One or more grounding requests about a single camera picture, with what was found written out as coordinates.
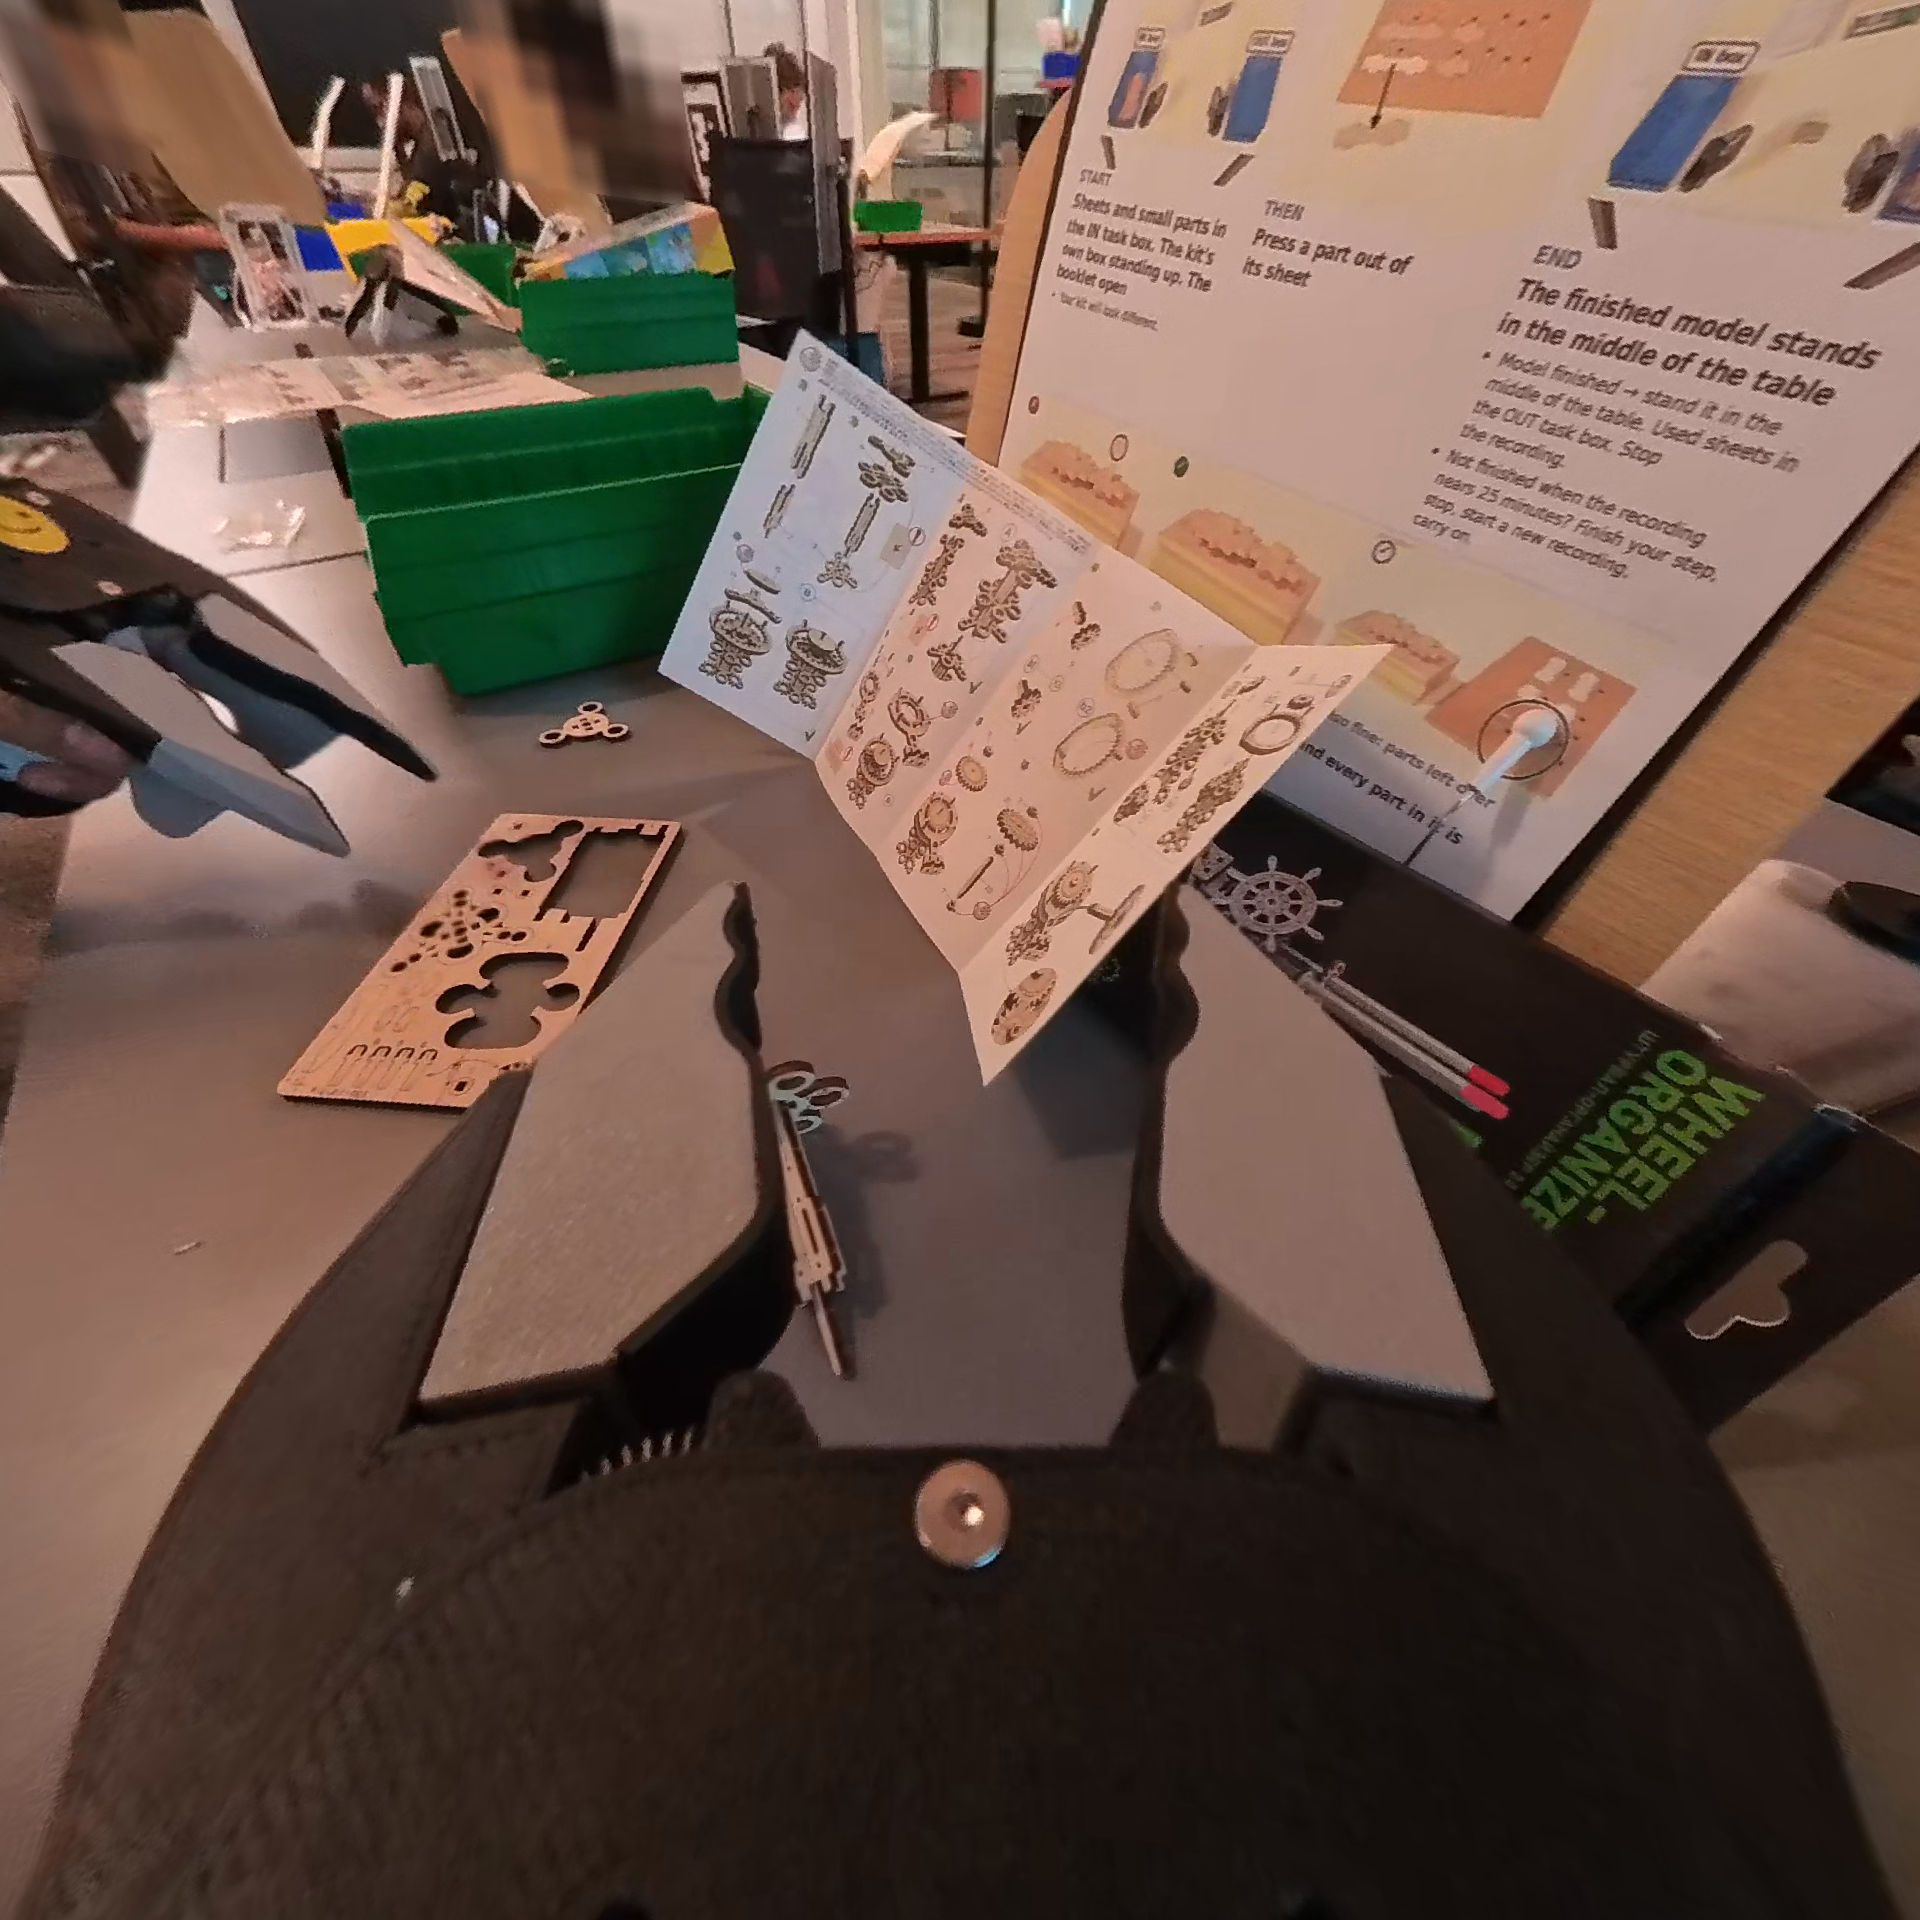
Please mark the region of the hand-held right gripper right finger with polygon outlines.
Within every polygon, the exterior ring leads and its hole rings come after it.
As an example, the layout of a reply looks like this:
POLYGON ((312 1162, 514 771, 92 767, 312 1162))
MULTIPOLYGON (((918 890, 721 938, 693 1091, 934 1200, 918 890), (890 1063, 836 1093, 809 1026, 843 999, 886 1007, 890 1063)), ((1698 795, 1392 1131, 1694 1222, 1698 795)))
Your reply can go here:
POLYGON ((1494 1382, 1390 1086, 1190 885, 1147 951, 1144 1131, 1120 1282, 1139 1378, 1281 1452, 1316 1402, 1477 1418, 1494 1382))

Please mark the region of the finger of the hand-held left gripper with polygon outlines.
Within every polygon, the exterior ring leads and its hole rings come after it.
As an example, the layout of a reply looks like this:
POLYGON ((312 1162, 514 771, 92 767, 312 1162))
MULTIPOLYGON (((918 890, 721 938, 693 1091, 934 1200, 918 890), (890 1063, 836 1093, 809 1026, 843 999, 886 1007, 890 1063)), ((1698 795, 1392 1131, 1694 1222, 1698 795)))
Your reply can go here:
POLYGON ((352 738, 424 781, 437 765, 305 636, 232 582, 148 599, 148 654, 182 683, 226 703, 241 735, 282 771, 334 738, 352 738))
POLYGON ((96 640, 57 644, 51 658, 92 696, 99 732, 114 708, 153 733, 130 792, 155 831, 186 839, 232 813, 325 854, 349 852, 328 806, 160 663, 96 640))

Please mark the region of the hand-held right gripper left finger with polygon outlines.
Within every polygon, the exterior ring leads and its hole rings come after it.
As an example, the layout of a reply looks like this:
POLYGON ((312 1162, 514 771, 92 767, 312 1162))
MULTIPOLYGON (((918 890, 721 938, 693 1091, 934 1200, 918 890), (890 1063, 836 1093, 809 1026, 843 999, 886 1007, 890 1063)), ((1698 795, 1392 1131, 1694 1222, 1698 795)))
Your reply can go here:
POLYGON ((526 1074, 421 1411, 597 1402, 699 1427, 790 1315, 760 943, 710 887, 526 1074))

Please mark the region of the laser-cut wooden parts sheet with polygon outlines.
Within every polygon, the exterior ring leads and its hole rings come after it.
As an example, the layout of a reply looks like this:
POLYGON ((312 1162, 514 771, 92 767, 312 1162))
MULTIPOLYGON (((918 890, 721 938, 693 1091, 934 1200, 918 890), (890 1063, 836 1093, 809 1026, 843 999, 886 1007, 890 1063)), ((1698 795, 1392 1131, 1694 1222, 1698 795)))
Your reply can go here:
POLYGON ((683 826, 501 813, 282 1077, 301 1101, 458 1112, 531 1070, 613 974, 683 826), (638 856, 605 912, 569 910, 594 847, 638 856))

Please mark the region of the person's left hand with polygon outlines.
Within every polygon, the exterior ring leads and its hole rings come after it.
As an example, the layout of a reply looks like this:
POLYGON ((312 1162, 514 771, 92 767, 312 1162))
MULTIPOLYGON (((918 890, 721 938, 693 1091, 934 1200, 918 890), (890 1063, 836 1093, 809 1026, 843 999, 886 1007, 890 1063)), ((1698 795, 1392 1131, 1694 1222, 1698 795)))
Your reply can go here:
POLYGON ((96 726, 2 693, 2 815, 57 818, 108 798, 145 759, 96 726))

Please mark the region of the printed paper sheets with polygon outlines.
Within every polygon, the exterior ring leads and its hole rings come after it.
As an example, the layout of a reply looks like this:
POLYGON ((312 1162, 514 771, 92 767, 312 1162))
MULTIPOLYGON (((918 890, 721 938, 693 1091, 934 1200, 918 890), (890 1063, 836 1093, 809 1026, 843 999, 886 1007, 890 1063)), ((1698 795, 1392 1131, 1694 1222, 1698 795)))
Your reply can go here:
POLYGON ((152 426, 238 426, 318 413, 378 421, 586 399, 522 348, 293 356, 173 373, 142 394, 152 426))

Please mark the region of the black cardboard kit box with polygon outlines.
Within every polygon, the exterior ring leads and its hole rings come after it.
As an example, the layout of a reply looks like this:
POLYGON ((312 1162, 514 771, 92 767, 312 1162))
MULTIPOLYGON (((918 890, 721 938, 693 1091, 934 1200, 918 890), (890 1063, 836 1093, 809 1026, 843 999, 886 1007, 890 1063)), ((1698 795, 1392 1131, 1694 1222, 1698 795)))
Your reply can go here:
POLYGON ((1272 798, 1190 885, 1449 1116, 1700 1423, 1915 1282, 1915 1155, 1747 1042, 1272 798))

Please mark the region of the clear acrylic stand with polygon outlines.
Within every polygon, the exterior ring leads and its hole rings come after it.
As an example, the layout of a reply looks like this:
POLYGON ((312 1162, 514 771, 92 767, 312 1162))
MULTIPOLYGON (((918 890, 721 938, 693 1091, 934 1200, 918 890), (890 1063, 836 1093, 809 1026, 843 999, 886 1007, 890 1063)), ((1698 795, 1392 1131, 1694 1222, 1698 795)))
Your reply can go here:
POLYGON ((252 328, 301 328, 318 323, 298 229, 280 207, 221 204, 219 234, 232 253, 234 299, 252 328))

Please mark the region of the yellow and blue plastic box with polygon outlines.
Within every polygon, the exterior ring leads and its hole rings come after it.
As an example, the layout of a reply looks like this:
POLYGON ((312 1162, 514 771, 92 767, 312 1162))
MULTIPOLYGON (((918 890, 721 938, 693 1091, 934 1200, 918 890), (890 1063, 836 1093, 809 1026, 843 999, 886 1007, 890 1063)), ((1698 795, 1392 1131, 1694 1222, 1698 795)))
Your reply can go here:
POLYGON ((385 278, 401 278, 403 268, 397 234, 411 234, 421 245, 435 246, 442 239, 442 229, 432 219, 405 219, 401 223, 387 219, 357 216, 336 223, 296 229, 296 258, 305 276, 322 291, 325 299, 344 302, 345 287, 361 278, 360 268, 366 258, 387 258, 389 266, 380 270, 385 278))

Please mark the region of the brown cardboard sheet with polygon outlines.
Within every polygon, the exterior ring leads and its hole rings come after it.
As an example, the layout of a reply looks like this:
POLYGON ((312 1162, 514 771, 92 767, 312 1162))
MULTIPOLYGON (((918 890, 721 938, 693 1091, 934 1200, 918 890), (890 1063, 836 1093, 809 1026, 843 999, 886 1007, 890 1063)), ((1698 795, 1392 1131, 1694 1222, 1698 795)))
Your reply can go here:
POLYGON ((328 205, 277 109, 203 13, 124 13, 124 90, 136 125, 186 202, 208 216, 272 207, 322 227, 328 205))

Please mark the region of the beige upholstered seat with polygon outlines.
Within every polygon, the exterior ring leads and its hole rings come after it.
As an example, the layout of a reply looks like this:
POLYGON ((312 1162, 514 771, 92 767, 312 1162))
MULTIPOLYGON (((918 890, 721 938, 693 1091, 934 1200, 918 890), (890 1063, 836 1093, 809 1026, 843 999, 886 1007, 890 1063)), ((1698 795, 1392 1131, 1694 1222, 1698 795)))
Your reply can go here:
POLYGON ((1833 1106, 1893 1112, 1917 1096, 1917 965, 1829 919, 1838 885, 1764 860, 1641 989, 1833 1106))

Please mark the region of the folded paper instruction booklet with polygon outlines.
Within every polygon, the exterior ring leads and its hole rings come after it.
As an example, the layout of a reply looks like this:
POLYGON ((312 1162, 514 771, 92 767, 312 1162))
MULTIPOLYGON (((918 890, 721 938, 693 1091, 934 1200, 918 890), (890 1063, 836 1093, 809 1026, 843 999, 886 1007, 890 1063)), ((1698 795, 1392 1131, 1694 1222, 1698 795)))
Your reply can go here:
POLYGON ((661 669, 811 764, 990 1083, 1386 658, 1251 640, 798 331, 661 669))

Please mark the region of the black monitor cart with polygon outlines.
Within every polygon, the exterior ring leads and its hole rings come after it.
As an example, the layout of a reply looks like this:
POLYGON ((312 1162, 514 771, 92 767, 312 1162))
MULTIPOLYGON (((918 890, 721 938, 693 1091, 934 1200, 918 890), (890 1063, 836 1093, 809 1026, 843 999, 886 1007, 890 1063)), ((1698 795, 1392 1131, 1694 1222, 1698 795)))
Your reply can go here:
POLYGON ((737 314, 765 328, 846 334, 852 148, 832 63, 770 42, 762 54, 725 62, 722 107, 709 182, 733 261, 737 314))

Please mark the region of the background table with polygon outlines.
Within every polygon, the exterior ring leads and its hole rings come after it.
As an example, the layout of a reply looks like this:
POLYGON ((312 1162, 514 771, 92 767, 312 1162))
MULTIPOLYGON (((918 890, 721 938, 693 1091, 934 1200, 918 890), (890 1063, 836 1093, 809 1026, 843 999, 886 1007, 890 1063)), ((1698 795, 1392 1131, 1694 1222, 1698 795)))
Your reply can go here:
POLYGON ((932 421, 963 421, 992 310, 990 229, 854 231, 854 317, 881 344, 883 379, 932 421))

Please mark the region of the instruction poster board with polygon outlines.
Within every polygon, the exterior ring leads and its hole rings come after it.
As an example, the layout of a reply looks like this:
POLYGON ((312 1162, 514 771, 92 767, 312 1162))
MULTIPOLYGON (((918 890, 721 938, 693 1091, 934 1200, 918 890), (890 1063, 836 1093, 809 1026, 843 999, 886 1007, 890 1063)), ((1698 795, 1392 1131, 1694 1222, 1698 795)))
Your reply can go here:
POLYGON ((1915 453, 1917 4, 1105 4, 1000 460, 1252 640, 1272 789, 1504 919, 1915 453))

